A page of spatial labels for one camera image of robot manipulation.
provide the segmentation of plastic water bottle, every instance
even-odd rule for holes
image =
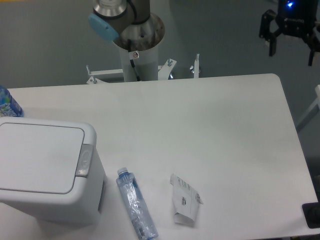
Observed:
[[[126,211],[139,239],[151,240],[158,237],[158,232],[149,214],[147,204],[141,194],[135,175],[126,167],[118,170],[116,184],[119,187]]]
[[[8,89],[0,85],[0,117],[22,117],[23,110]]]

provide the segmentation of metal stand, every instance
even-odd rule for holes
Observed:
[[[310,121],[314,118],[315,115],[319,112],[320,109],[320,85],[315,88],[317,93],[317,98],[313,103],[307,108],[307,110],[302,114],[298,119],[295,129],[299,133]]]
[[[171,72],[174,69],[177,61],[169,58],[164,65],[158,66],[158,80],[168,80],[172,75]],[[122,69],[103,70],[103,71],[90,71],[89,66],[86,66],[89,80],[87,84],[107,84],[108,82],[101,81],[100,79],[115,79],[123,78],[124,72]]]

